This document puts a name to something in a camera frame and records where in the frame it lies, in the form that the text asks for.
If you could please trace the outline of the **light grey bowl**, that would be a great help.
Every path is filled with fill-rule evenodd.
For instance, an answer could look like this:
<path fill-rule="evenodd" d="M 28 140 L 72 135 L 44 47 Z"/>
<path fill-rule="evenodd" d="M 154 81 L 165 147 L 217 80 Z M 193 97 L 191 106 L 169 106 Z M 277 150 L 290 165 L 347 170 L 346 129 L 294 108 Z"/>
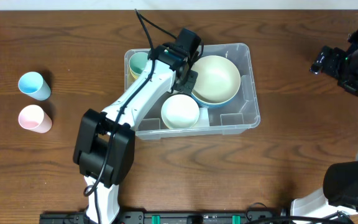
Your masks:
<path fill-rule="evenodd" d="M 163 123 L 169 129 L 186 129 L 192 128 L 197 121 L 197 119 L 166 119 Z"/>

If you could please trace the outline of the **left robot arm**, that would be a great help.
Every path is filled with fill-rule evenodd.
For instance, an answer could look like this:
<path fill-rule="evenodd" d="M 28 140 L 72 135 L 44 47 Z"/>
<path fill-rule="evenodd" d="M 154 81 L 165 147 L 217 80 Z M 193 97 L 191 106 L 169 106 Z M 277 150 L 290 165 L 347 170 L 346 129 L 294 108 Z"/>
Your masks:
<path fill-rule="evenodd" d="M 203 53 L 203 41 L 182 29 L 174 42 L 148 52 L 145 68 L 114 103 L 101 112 L 89 109 L 82 117 L 73 162 L 87 186 L 91 200 L 85 223 L 113 223 L 119 213 L 119 184 L 134 161 L 135 131 L 155 102 L 177 91 L 189 95 L 198 74 L 191 68 Z"/>

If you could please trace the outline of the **large beige bowl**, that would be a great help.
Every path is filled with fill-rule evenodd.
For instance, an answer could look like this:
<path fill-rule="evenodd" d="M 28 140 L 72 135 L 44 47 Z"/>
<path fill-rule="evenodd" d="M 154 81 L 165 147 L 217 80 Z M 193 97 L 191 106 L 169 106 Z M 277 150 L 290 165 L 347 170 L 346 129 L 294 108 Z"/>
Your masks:
<path fill-rule="evenodd" d="M 227 101 L 240 89 L 241 74 L 235 64 L 225 57 L 202 57 L 192 70 L 198 73 L 193 91 L 209 103 Z"/>

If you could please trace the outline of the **dark blue bowl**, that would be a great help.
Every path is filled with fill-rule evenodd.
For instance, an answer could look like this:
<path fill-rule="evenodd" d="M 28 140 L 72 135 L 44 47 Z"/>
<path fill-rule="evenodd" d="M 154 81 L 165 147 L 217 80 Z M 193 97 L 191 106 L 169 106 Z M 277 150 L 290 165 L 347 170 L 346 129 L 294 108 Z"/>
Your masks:
<path fill-rule="evenodd" d="M 236 96 L 236 94 L 234 94 L 230 99 L 228 99 L 227 101 L 224 101 L 224 102 L 220 102 L 220 103 L 209 103 L 207 101 L 204 101 L 202 100 L 200 97 L 199 97 L 199 94 L 197 94 L 197 92 L 192 92 L 191 93 L 191 97 L 199 104 L 201 105 L 202 107 L 205 107 L 205 108 L 220 108 L 220 107 L 223 107 L 227 104 L 229 104 L 233 99 L 234 97 Z"/>
<path fill-rule="evenodd" d="M 211 104 L 204 104 L 202 102 L 198 102 L 197 103 L 200 107 L 203 107 L 203 108 L 222 108 L 222 107 L 225 107 L 227 106 L 229 103 L 224 103 L 224 104 L 217 104 L 217 105 L 211 105 Z"/>

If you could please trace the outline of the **white bowl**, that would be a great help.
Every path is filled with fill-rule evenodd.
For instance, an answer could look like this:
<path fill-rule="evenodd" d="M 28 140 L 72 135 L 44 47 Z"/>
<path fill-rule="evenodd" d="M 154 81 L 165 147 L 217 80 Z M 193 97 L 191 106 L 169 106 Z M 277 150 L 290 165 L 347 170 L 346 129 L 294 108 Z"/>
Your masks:
<path fill-rule="evenodd" d="M 193 119 L 198 120 L 200 109 L 197 102 L 188 95 L 173 95 L 169 97 L 161 108 L 162 120 Z"/>

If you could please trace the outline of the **mint green cup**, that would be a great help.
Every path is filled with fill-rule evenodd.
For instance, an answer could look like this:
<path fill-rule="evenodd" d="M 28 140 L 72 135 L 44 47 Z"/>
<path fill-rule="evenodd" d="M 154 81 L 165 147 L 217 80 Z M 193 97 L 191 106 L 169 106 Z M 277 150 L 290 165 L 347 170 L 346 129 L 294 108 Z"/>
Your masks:
<path fill-rule="evenodd" d="M 129 59 L 130 71 L 135 75 L 139 76 L 148 62 L 148 53 L 137 52 Z"/>

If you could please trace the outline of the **yellow cup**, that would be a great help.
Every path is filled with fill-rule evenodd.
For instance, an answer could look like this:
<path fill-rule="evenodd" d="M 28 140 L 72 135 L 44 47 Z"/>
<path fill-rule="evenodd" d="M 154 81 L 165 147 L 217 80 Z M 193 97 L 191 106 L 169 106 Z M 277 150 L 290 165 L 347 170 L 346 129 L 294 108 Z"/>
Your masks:
<path fill-rule="evenodd" d="M 136 72 L 133 72 L 132 70 L 130 70 L 130 73 L 131 73 L 132 76 L 137 76 L 137 77 L 140 76 L 140 74 L 138 74 L 138 73 L 136 73 Z"/>
<path fill-rule="evenodd" d="M 136 80 L 138 79 L 137 76 L 132 76 L 132 75 L 131 75 L 131 77 L 132 77 L 133 81 L 136 81 Z"/>

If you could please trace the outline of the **pink cup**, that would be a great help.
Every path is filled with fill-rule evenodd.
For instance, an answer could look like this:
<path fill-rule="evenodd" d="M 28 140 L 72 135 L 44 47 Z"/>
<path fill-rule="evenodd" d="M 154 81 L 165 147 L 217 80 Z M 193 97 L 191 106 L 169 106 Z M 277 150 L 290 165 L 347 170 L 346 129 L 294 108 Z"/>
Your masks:
<path fill-rule="evenodd" d="M 52 128 L 52 120 L 38 105 L 29 105 L 18 116 L 19 125 L 29 131 L 46 133 Z"/>

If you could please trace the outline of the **light blue cup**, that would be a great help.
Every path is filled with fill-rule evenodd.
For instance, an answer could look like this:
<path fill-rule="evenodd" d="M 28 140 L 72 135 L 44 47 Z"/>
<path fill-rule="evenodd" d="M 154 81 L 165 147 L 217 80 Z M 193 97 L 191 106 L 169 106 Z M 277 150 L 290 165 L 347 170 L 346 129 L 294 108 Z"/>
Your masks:
<path fill-rule="evenodd" d="M 18 81 L 19 90 L 39 101 L 47 100 L 51 95 L 51 89 L 43 76 L 38 72 L 27 72 Z"/>

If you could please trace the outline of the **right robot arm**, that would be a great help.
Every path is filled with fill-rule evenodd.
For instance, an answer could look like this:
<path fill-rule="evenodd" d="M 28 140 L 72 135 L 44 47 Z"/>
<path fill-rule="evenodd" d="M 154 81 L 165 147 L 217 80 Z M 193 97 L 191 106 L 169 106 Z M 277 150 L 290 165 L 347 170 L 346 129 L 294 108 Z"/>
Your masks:
<path fill-rule="evenodd" d="M 339 87 L 358 97 L 358 29 L 347 41 L 346 50 L 324 46 L 310 70 L 334 78 Z M 289 222 L 348 223 L 352 215 L 358 215 L 358 147 L 352 161 L 328 167 L 318 190 L 291 202 Z"/>

